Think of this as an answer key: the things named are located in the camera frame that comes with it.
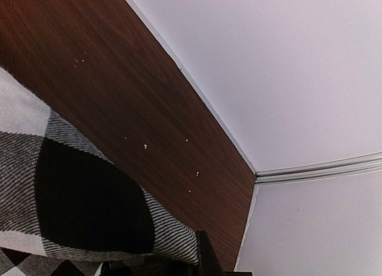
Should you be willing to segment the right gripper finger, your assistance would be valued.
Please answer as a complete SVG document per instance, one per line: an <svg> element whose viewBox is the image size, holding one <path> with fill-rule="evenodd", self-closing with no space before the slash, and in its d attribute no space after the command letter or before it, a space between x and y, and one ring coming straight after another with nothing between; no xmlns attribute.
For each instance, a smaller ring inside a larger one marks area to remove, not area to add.
<svg viewBox="0 0 382 276"><path fill-rule="evenodd" d="M196 275L221 276L224 271L218 261L206 231L196 233L198 239L198 267Z"/></svg>

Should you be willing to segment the black white checkered shirt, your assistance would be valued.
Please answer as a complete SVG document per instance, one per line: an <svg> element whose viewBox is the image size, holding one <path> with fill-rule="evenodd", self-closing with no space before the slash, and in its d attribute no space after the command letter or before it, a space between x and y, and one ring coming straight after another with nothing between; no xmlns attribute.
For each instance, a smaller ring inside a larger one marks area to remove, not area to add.
<svg viewBox="0 0 382 276"><path fill-rule="evenodd" d="M194 230L1 71L1 274L186 275Z"/></svg>

